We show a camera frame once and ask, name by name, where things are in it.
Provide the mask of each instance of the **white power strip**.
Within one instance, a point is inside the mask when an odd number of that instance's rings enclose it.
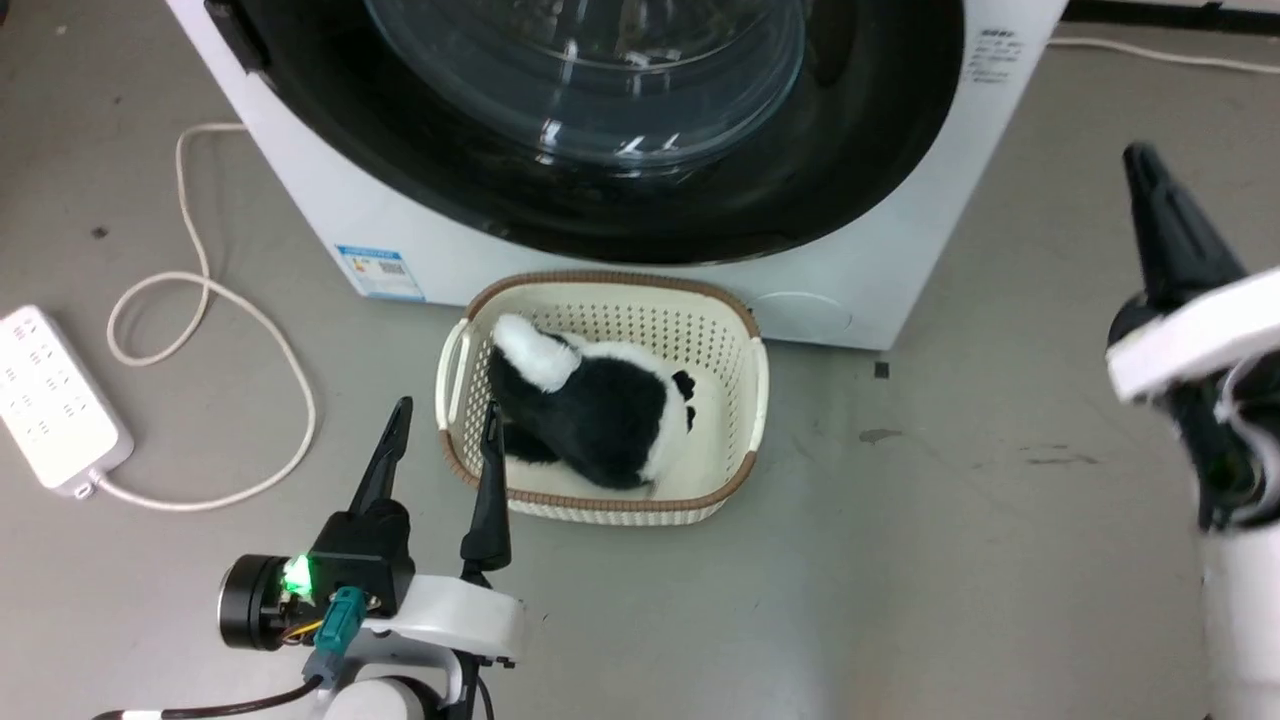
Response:
[[[0,320],[0,418],[36,479],[86,498],[133,452],[133,437],[47,315],[33,305]]]

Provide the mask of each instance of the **white plastic basket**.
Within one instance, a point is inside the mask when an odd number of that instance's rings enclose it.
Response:
[[[449,333],[435,377],[435,421],[449,466],[480,482],[493,323],[518,313],[544,331],[648,347],[695,380],[680,469],[652,496],[595,487],[563,464],[507,462],[511,510],[602,525],[686,525],[709,518],[755,464],[769,401],[760,331],[741,301],[703,283],[623,273],[516,275],[481,292]]]

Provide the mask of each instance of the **concrete floor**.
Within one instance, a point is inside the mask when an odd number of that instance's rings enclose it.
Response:
[[[1260,38],[1082,29],[1280,63]],[[1276,264],[1277,111],[1280,79],[1051,51],[891,379],[869,355],[772,347],[760,462],[704,524],[513,518],[516,561],[494,582],[529,602],[535,635],[527,662],[488,674],[498,717],[1203,716],[1188,470],[1165,424],[1115,404],[1102,364],[1137,287],[1119,155],[1156,141],[1242,256]],[[116,479],[174,498],[264,477],[302,425],[276,347],[227,302],[151,369],[104,341],[129,284],[195,268],[173,142],[229,117],[157,0],[19,0],[0,29],[0,310],[54,314],[138,438]],[[310,543],[394,398],[431,396],[458,316],[356,297],[247,137],[201,140],[191,167],[216,277],[293,340],[323,427],[278,489],[196,516],[56,498],[0,441],[5,716],[292,687],[301,655],[221,646],[219,578],[243,552]],[[193,296],[151,293],[129,346],[168,343]],[[397,493],[419,569],[454,573],[474,496],[428,427],[420,414]],[[860,442],[870,429],[902,434]]]

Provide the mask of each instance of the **green light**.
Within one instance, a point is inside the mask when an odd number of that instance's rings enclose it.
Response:
[[[311,602],[311,561],[306,555],[293,557],[284,564],[284,578],[280,584],[285,591]]]

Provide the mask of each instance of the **blue and white sticker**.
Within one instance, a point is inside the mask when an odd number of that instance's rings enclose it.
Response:
[[[412,273],[408,272],[408,264],[399,252],[348,245],[337,247],[366,297],[426,302],[426,296],[417,287]]]

